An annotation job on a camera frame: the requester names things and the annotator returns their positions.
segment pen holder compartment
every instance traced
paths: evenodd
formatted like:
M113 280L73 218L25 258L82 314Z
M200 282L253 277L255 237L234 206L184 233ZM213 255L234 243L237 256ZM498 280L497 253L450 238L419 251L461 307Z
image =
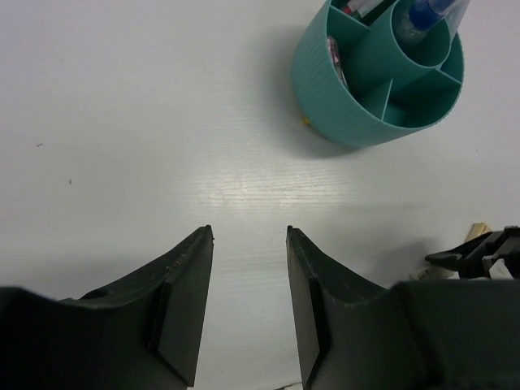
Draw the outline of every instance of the pen holder compartment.
M353 147L391 141L441 121L462 88L464 61L457 36L443 21L405 54L392 18L413 0L399 0L370 27L327 1L301 37L292 85L305 117L325 137ZM327 48L336 39L348 86Z

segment pen cap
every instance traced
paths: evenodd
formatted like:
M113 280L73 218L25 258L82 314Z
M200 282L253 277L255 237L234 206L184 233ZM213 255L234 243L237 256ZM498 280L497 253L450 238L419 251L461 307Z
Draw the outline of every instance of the pen cap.
M429 30L440 22L457 0L417 0L409 9L409 20L417 30Z

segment white desk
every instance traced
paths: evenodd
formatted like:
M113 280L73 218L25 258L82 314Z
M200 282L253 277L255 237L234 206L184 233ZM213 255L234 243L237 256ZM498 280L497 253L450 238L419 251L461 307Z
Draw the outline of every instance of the white desk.
M269 389L299 378L288 224L388 285L473 222L520 223L520 3L470 6L443 123L354 153L288 79L321 4L4 2L0 284L79 297L210 223L196 389Z

